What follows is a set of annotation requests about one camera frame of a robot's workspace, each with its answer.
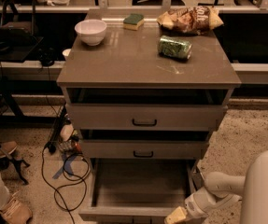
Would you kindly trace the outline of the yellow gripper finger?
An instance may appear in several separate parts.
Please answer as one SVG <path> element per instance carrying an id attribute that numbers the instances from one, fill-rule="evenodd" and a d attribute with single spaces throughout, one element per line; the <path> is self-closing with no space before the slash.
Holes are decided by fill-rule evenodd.
<path id="1" fill-rule="evenodd" d="M 187 214 L 187 210 L 179 206 L 164 219 L 164 224 L 179 224 L 186 220 Z"/>

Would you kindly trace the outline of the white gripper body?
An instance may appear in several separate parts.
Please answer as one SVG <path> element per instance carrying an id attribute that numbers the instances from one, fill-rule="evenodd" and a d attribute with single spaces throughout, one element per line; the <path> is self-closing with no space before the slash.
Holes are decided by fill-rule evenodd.
<path id="1" fill-rule="evenodd" d="M 242 198 L 235 194 L 226 194 L 220 198 L 202 187 L 185 199 L 187 219 L 208 217 L 212 210 L 229 207 L 241 200 Z"/>

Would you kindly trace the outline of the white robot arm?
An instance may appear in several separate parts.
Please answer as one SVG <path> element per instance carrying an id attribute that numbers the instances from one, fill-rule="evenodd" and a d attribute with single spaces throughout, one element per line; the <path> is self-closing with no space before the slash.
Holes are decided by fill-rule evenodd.
<path id="1" fill-rule="evenodd" d="M 214 209 L 242 201 L 240 224 L 268 224 L 268 150 L 248 167 L 245 176 L 209 173 L 204 185 L 164 219 L 164 224 L 207 217 Z"/>

